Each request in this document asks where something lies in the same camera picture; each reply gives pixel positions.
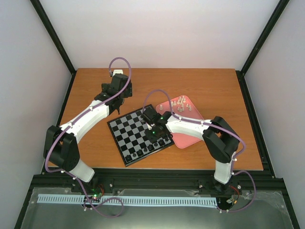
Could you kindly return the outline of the black and grey chessboard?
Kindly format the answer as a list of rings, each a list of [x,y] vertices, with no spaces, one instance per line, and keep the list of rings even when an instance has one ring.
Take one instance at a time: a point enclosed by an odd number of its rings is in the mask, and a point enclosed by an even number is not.
[[[142,121],[141,115],[142,109],[139,108],[107,122],[109,130],[126,167],[146,158],[147,156],[174,145],[172,138],[170,138],[169,143],[166,143],[164,138],[160,138],[157,141],[158,147],[155,147],[154,143],[152,144],[144,133],[144,131],[148,129],[148,126]],[[159,145],[160,140],[164,141],[165,144],[163,146]],[[152,151],[148,150],[148,145],[150,144],[152,144],[154,147]],[[148,150],[147,153],[143,152],[145,147]],[[142,155],[139,156],[137,151],[140,149],[142,150]],[[136,158],[132,157],[133,153],[137,154]],[[126,160],[128,155],[132,157],[132,160]]]

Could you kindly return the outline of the black rook chess piece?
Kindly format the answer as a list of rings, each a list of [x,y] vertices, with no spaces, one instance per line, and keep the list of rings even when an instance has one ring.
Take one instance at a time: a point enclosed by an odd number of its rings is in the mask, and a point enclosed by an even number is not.
[[[126,157],[126,160],[127,160],[127,161],[130,161],[130,160],[132,160],[132,157],[131,157],[130,155],[128,155],[128,156]]]

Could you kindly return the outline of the black left frame post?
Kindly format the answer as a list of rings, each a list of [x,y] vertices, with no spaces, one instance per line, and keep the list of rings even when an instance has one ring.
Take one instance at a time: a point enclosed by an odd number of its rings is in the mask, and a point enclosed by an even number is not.
[[[56,49],[58,50],[63,62],[65,63],[69,73],[71,76],[74,76],[76,74],[76,70],[62,44],[60,41],[59,36],[57,35],[56,30],[54,29],[43,5],[41,4],[40,0],[30,0],[32,6],[34,7],[38,17],[40,18],[44,28],[46,29],[49,37],[51,38],[52,42],[54,43]]]

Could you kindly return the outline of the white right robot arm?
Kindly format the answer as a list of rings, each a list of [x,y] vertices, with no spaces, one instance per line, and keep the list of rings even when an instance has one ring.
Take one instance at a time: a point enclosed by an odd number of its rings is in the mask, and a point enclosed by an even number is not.
[[[144,133],[153,144],[170,134],[184,134],[204,141],[215,160],[214,179],[222,184],[227,184],[234,175],[234,161],[246,148],[240,136],[219,116],[212,120],[199,120],[171,111],[160,114],[149,107],[143,109],[141,119],[148,126]]]

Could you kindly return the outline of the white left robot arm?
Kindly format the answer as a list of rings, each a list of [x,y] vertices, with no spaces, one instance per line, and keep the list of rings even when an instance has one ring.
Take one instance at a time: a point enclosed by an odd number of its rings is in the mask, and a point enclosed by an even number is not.
[[[102,92],[90,105],[69,122],[48,128],[43,156],[48,172],[68,172],[82,180],[89,192],[98,189],[99,180],[94,170],[80,158],[78,143],[102,119],[119,111],[124,99],[132,96],[132,82],[122,70],[112,72],[112,81],[102,84]]]

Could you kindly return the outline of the black frame post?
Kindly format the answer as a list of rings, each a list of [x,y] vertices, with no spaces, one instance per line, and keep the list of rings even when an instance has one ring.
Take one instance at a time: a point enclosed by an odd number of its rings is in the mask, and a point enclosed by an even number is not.
[[[249,56],[247,57],[243,67],[240,71],[239,79],[245,77],[247,71],[250,69],[252,63],[254,62],[255,58],[257,57],[260,49],[264,45],[265,41],[267,40],[268,36],[270,35],[271,31],[273,30],[274,26],[276,25],[277,21],[281,17],[282,13],[284,12],[286,6],[288,5],[290,0],[280,0],[275,7],[273,13],[271,14],[268,22],[266,23],[263,31],[261,32],[258,40],[256,41],[254,47],[252,48]]]
[[[56,49],[58,50],[63,62],[65,63],[69,73],[71,76],[74,76],[76,74],[76,70],[62,44],[60,41],[59,36],[57,35],[56,30],[54,29],[43,5],[41,4],[40,0],[30,0],[32,6],[34,7],[38,17],[40,18],[44,28],[46,29],[49,37],[51,38],[52,42],[54,43]]]

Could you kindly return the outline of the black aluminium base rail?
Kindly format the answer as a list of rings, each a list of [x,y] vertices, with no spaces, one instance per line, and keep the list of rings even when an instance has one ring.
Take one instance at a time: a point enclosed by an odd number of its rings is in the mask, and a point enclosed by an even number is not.
[[[287,195],[282,178],[276,178],[269,171],[249,171],[233,176],[223,185],[214,179],[208,170],[145,170],[145,169],[96,169],[90,182],[83,185],[92,193],[103,188],[105,193],[119,189],[173,189],[197,190],[201,195],[228,196],[234,193],[257,191],[278,191]]]

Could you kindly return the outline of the black right frame post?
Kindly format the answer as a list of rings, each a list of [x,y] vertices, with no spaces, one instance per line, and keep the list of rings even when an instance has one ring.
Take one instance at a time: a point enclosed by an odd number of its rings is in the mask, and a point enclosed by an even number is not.
[[[266,23],[263,31],[261,32],[258,40],[256,41],[254,47],[252,48],[249,56],[247,57],[243,67],[240,71],[239,79],[245,77],[247,71],[250,69],[252,63],[254,62],[255,58],[257,57],[260,49],[264,45],[265,41],[267,40],[268,36],[270,35],[271,31],[273,30],[274,26],[276,25],[277,21],[281,17],[282,13],[284,12],[286,6],[288,5],[290,0],[280,0],[275,7],[273,13],[271,14],[268,22]]]

